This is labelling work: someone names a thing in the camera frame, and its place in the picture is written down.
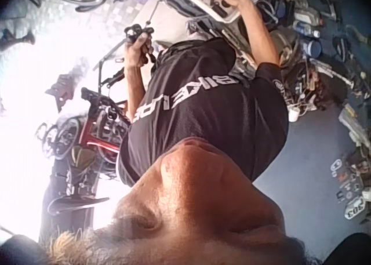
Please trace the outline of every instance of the white object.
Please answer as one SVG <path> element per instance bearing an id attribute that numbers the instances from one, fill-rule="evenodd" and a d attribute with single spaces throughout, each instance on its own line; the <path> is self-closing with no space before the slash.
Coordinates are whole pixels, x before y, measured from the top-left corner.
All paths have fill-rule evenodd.
<path id="1" fill-rule="evenodd" d="M 296 122 L 299 118 L 300 109 L 298 107 L 288 106 L 288 110 L 289 110 L 289 121 L 291 123 Z"/>
<path id="2" fill-rule="evenodd" d="M 362 191 L 362 196 L 365 201 L 371 202 L 371 187 L 364 188 Z"/>
<path id="3" fill-rule="evenodd" d="M 218 6 L 211 5 L 210 0 L 190 0 L 190 1 L 192 1 L 194 4 L 196 4 L 202 10 L 204 10 L 207 14 L 209 14 L 212 18 L 214 18 L 215 20 L 217 20 L 221 23 L 231 23 L 235 19 L 237 19 L 240 15 L 240 12 L 236 7 L 233 7 L 233 6 L 224 7 L 221 3 L 222 0 L 214 0 L 214 3 L 217 3 Z M 221 17 L 215 11 L 215 7 L 219 7 L 221 9 L 221 11 L 224 11 L 226 13 L 226 16 Z"/>
<path id="4" fill-rule="evenodd" d="M 354 198 L 346 207 L 345 207 L 345 218 L 348 220 L 353 219 L 355 216 L 358 216 L 363 210 L 366 209 L 366 201 L 363 197 Z"/>

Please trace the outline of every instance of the handlebar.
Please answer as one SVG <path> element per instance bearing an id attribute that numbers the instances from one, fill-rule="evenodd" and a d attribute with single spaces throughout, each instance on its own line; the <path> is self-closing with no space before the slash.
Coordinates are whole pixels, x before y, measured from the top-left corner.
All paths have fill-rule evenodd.
<path id="1" fill-rule="evenodd" d="M 125 116 L 122 114 L 121 109 L 118 105 L 113 101 L 113 99 L 99 94 L 98 92 L 91 91 L 86 87 L 81 88 L 81 98 L 88 101 L 90 104 L 101 104 L 103 106 L 112 107 L 120 119 L 126 119 Z"/>

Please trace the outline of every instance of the sticker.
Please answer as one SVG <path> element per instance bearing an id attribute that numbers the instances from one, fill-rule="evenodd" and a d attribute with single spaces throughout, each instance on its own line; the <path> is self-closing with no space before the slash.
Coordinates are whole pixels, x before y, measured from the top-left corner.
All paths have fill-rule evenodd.
<path id="1" fill-rule="evenodd" d="M 337 200 L 338 200 L 337 203 L 342 203 L 342 202 L 345 200 L 345 198 L 344 198 L 344 194 L 343 194 L 342 191 L 339 191 L 339 192 L 336 194 L 336 198 L 337 198 Z"/>
<path id="2" fill-rule="evenodd" d="M 280 91 L 282 96 L 285 96 L 285 87 L 283 86 L 282 82 L 279 81 L 278 79 L 273 79 L 272 80 L 273 84 L 277 87 L 277 89 Z"/>
<path id="3" fill-rule="evenodd" d="M 343 197 L 344 197 L 343 192 L 342 192 L 342 191 L 339 191 L 339 192 L 336 194 L 336 197 L 337 197 L 337 199 L 341 199 L 341 198 L 343 198 Z"/>
<path id="4" fill-rule="evenodd" d="M 351 199 L 353 196 L 353 193 L 351 191 L 347 192 L 347 198 L 348 199 Z"/>
<path id="5" fill-rule="evenodd" d="M 345 189 L 346 189 L 347 191 L 350 191 L 350 189 L 351 189 L 350 183 L 348 183 L 348 184 L 345 186 Z"/>
<path id="6" fill-rule="evenodd" d="M 363 197 L 356 197 L 345 208 L 345 218 L 348 220 L 353 219 L 355 216 L 362 213 L 366 208 L 366 201 Z"/>
<path id="7" fill-rule="evenodd" d="M 359 191 L 359 189 L 361 188 L 361 185 L 360 184 L 354 184 L 354 191 Z"/>
<path id="8" fill-rule="evenodd" d="M 352 182 L 356 181 L 356 179 L 357 179 L 357 175 L 356 174 L 354 174 L 354 173 L 350 174 L 350 180 Z"/>
<path id="9" fill-rule="evenodd" d="M 332 165 L 331 165 L 331 171 L 336 171 L 343 165 L 343 162 L 341 159 L 337 159 Z"/>

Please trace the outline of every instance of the bicycle saddle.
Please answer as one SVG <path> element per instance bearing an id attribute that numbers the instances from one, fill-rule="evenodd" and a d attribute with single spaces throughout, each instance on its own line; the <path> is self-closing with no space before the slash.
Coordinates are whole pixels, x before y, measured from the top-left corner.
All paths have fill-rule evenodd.
<path id="1" fill-rule="evenodd" d="M 67 195 L 54 199 L 48 206 L 48 213 L 56 216 L 66 211 L 75 211 L 93 207 L 99 203 L 110 200 L 109 197 L 90 198 L 80 195 Z"/>

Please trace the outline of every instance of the fingers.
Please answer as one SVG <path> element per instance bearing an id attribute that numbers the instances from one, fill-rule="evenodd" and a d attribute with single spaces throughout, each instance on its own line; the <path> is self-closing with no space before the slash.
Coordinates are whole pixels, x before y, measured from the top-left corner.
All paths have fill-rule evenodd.
<path id="1" fill-rule="evenodd" d="M 148 34 L 147 33 L 140 34 L 138 39 L 133 44 L 132 48 L 139 50 L 147 42 L 147 39 L 148 39 Z"/>

